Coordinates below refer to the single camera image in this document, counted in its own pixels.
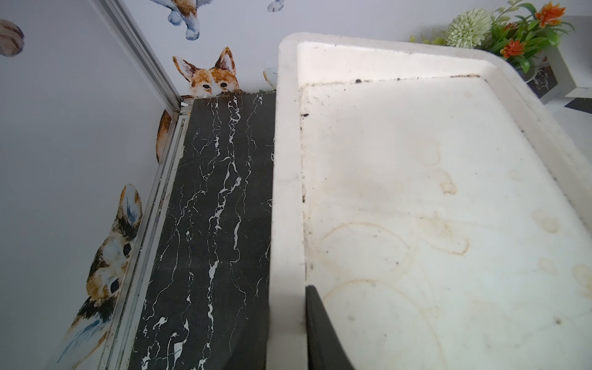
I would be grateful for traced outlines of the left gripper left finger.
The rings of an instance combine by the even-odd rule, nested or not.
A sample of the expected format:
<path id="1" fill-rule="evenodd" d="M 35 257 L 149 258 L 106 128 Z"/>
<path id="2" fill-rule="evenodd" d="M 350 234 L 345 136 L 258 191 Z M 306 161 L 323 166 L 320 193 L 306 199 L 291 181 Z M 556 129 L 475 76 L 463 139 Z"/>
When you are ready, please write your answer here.
<path id="1" fill-rule="evenodd" d="M 265 369 L 269 327 L 269 305 L 254 307 L 223 370 Z"/>

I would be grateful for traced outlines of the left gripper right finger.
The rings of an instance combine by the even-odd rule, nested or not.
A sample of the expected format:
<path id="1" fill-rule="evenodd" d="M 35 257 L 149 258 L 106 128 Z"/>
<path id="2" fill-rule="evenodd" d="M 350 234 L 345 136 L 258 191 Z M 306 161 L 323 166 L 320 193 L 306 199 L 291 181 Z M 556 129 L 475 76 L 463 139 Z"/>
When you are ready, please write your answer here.
<path id="1" fill-rule="evenodd" d="M 354 370 L 313 285 L 305 288 L 305 313 L 308 370 Z"/>

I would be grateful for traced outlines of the white three-drawer cabinet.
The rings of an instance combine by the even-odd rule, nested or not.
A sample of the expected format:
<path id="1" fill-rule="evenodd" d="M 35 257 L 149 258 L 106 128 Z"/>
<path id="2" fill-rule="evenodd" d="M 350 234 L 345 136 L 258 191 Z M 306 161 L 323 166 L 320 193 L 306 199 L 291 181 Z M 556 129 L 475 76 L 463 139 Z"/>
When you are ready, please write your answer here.
<path id="1" fill-rule="evenodd" d="M 317 288 L 357 369 L 589 369 L 591 164 L 486 52 L 278 48 L 269 369 Z"/>

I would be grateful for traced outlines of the potted plant red white flowers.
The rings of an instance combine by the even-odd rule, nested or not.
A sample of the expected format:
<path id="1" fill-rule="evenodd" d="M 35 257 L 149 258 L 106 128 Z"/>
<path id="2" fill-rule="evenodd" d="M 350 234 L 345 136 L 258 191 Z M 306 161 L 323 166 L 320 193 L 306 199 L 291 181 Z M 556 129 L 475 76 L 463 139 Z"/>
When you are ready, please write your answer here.
<path id="1" fill-rule="evenodd" d="M 547 2 L 539 9 L 528 1 L 508 1 L 506 7 L 488 11 L 473 9 L 457 15 L 433 36 L 413 35 L 411 43 L 476 49 L 509 63 L 530 82 L 543 65 L 544 53 L 575 31 L 561 4 Z"/>

